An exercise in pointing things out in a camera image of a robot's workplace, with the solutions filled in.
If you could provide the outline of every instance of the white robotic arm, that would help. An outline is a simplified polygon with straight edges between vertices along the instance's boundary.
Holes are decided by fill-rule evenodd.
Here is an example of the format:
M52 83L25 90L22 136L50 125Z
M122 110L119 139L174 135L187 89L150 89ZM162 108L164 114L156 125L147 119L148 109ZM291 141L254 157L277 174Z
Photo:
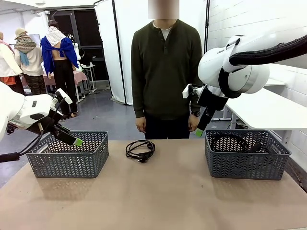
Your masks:
M55 108L56 103L72 101L62 90L56 92L56 97L48 94L23 96L0 82L0 141L7 129L26 129L38 135L51 133L55 138L70 145L81 145L82 141L73 137L70 131L59 124L62 114ZM18 153L0 155L0 162L19 159Z
M198 74L204 87L187 86L183 97L199 97L205 107L199 130L204 131L216 110L228 98L241 93L256 93L269 79L267 64L276 63L307 69L307 27L279 30L257 37L233 36L224 48L208 51L200 61Z

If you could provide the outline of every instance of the beige table surface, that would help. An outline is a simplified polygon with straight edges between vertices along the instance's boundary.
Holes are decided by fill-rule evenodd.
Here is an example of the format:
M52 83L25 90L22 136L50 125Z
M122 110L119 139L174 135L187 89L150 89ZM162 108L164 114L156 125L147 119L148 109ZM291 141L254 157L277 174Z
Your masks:
M0 190L0 230L307 227L307 194L288 174L281 181L215 179L203 139L155 143L141 164L126 158L127 141L110 141L96 179L37 179L27 164Z

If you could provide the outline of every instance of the table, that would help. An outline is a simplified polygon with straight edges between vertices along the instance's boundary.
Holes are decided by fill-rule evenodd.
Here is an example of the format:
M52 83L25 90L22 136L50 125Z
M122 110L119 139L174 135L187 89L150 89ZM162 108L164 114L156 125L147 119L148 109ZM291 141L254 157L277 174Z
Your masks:
M75 80L75 87L76 87L76 95L77 95L77 103L81 102L85 97L80 98L79 96L79 91L78 91L78 86L81 89L81 93L83 93L84 89L83 89L83 85L82 85L82 81L86 81L87 77L86 75L82 72L82 71L74 71L73 72L74 75L74 80ZM56 85L56 82L54 80L54 75L53 73L51 74L51 79L49 79L47 77L47 74L43 74L44 77L44 82L46 86L52 86L52 85ZM22 83L23 86L28 85L28 83L26 82L25 78L22 78Z
M227 107L233 111L231 129L239 117L252 129L284 130L282 142L288 144L292 130L307 129L307 108L269 90L254 94L243 93L229 99Z
M279 81L279 80L275 80L275 79L269 79L268 82L265 84L265 86L285 86L286 83Z
M279 81L279 80L274 80L274 79L269 79L268 82L265 84L265 86L285 86L286 83ZM223 118L213 118L211 121L231 121L231 118L227 118L227 106L224 107L223 110Z
M204 140L157 140L141 164L110 141L96 179L35 178L27 164L0 189L2 230L281 230L307 227L307 194L281 181L209 175Z

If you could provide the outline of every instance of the gray plastic basket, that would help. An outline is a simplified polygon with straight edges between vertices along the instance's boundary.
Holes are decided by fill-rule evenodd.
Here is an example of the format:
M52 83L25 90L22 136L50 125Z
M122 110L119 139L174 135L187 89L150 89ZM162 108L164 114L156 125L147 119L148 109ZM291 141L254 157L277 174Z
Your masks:
M35 177L96 178L108 156L108 132L73 131L83 140L81 146L70 146L51 134L27 154Z
M214 137L220 134L243 138L248 149L259 143L270 153L265 150L242 153L241 144L233 138L221 138L212 146ZM266 130L206 130L206 158L212 177L281 180L290 155L291 152Z

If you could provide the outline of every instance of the power cord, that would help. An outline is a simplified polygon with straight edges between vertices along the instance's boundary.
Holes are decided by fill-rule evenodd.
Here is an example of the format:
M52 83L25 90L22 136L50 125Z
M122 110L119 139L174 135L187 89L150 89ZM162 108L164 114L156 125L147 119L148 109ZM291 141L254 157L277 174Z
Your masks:
M289 163L287 163L287 165L289 166L289 168L291 169L291 171L292 171L292 172L294 173L294 175L296 176L297 181L298 181L298 185L304 190L305 193L307 193L307 189L304 187L303 182L302 182L301 178L299 177L299 175L296 173L296 171L294 170L294 168L293 168Z
M136 148L146 145L149 149L148 152L142 152L142 153L134 153L132 152ZM140 163L146 163L149 158L151 158L155 151L155 144L153 144L151 141L148 140L138 140L133 143L130 143L126 147L126 156L130 159L135 159Z
M246 140L244 140L243 138L241 138L239 136L232 135L232 134L229 134L229 135L227 135L227 134L216 134L216 135L214 135L212 143L210 145L212 151L222 152L221 149L218 148L217 143L218 143L218 141L220 141L221 139L224 139L224 138L230 138L234 142L238 143L238 146L240 147L240 149L238 149L237 151L231 150L231 151L234 151L234 152L254 153L254 152L262 151L264 153L270 153L270 151L266 147L262 146L259 143L255 144L251 148L248 148L248 143L246 142Z

